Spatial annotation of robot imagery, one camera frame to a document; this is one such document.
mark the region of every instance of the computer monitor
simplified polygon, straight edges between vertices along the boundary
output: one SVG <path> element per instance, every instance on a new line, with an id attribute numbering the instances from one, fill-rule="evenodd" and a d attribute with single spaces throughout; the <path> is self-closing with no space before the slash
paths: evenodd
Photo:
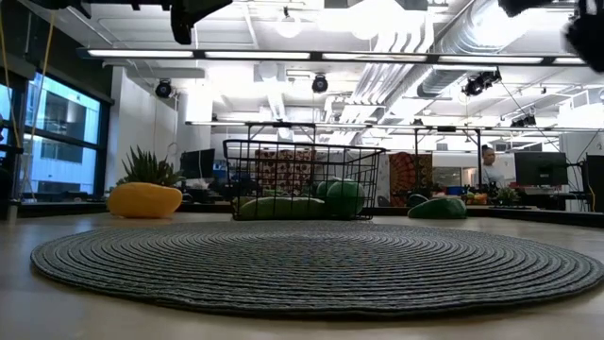
<path id="1" fill-rule="evenodd" d="M 563 152 L 516 152 L 514 162 L 519 185 L 568 184 L 566 154 Z"/>
<path id="2" fill-rule="evenodd" d="M 211 179 L 213 177 L 214 149 L 183 152 L 180 170 L 185 179 Z"/>

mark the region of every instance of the glass window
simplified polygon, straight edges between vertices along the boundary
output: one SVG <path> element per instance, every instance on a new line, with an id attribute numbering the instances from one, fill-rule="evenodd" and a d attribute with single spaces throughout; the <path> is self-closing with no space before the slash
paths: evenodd
<path id="1" fill-rule="evenodd" d="M 460 186 L 461 168 L 434 167 L 432 168 L 432 181 L 440 186 Z"/>
<path id="2" fill-rule="evenodd" d="M 0 84 L 0 115 L 2 119 L 10 120 L 10 100 L 12 99 L 12 89 Z"/>
<path id="3" fill-rule="evenodd" d="M 0 115 L 4 120 L 10 120 L 10 99 L 12 99 L 13 91 L 12 89 L 8 89 L 7 87 L 0 84 Z M 0 137 L 0 145 L 5 145 L 8 140 L 8 129 L 9 127 L 5 127 L 2 129 L 2 137 Z M 5 158 L 7 153 L 4 151 L 0 151 L 0 158 Z"/>
<path id="4" fill-rule="evenodd" d="M 29 82 L 25 124 L 33 126 L 42 76 Z M 44 80 L 36 128 L 89 143 L 98 143 L 100 103 L 49 77 Z"/>
<path id="5" fill-rule="evenodd" d="M 51 140 L 42 141 L 41 157 L 49 160 L 82 163 L 84 148 Z"/>
<path id="6" fill-rule="evenodd" d="M 25 135 L 25 147 L 29 147 L 31 135 Z M 22 157 L 20 180 L 23 181 L 26 164 L 31 188 L 25 183 L 25 192 L 62 193 L 94 190 L 96 150 L 87 147 L 34 137 L 31 154 Z"/>

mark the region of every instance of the colorful artwork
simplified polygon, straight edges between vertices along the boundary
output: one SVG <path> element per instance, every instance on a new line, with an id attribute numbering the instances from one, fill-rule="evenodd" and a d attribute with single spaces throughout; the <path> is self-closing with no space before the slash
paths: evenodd
<path id="1" fill-rule="evenodd" d="M 260 151 L 256 150 L 259 161 L 258 184 L 263 190 L 278 190 L 284 193 L 301 192 L 310 180 L 312 151 Z"/>
<path id="2" fill-rule="evenodd" d="M 399 152 L 389 155 L 390 159 L 390 203 L 392 207 L 405 207 L 407 192 L 416 186 L 419 172 L 419 187 L 432 185 L 432 155 L 419 155 L 417 169 L 415 155 Z"/>

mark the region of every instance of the yellow cushion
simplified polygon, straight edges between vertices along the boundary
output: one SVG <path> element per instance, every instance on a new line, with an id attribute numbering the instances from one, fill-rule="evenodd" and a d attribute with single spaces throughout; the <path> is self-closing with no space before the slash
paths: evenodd
<path id="1" fill-rule="evenodd" d="M 181 202 L 178 189 L 133 182 L 113 189 L 107 206 L 112 214 L 122 217 L 162 218 L 172 214 Z"/>

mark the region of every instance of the white pillar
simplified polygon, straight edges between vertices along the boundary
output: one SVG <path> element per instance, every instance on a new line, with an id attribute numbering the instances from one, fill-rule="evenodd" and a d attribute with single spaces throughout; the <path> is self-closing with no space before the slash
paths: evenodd
<path id="1" fill-rule="evenodd" d="M 186 125 L 187 121 L 209 122 L 212 98 L 206 91 L 189 91 L 178 95 L 178 123 L 176 126 L 177 157 L 175 168 L 180 168 L 180 154 L 210 148 L 210 126 Z"/>

